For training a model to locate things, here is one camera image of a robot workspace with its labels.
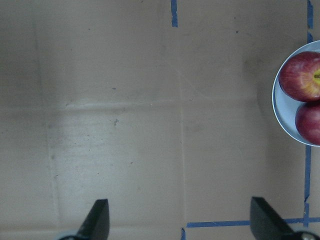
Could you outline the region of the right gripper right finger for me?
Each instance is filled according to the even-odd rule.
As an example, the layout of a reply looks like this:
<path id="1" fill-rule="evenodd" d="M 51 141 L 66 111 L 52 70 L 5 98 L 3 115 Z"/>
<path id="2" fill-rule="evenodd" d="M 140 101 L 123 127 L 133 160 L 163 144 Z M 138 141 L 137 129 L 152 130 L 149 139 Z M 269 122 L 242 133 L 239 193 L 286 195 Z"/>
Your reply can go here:
<path id="1" fill-rule="evenodd" d="M 293 230 L 263 197 L 250 200 L 250 230 L 256 240 L 318 240 L 308 230 Z"/>

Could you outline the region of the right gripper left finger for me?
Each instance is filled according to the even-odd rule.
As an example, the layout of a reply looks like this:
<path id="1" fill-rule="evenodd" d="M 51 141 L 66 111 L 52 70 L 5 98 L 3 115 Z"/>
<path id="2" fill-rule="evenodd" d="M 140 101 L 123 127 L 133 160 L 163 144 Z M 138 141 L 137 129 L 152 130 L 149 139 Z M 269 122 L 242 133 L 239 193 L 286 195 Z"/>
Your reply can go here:
<path id="1" fill-rule="evenodd" d="M 78 231 L 75 234 L 62 236 L 59 240 L 107 240 L 109 233 L 108 199 L 97 199 Z"/>

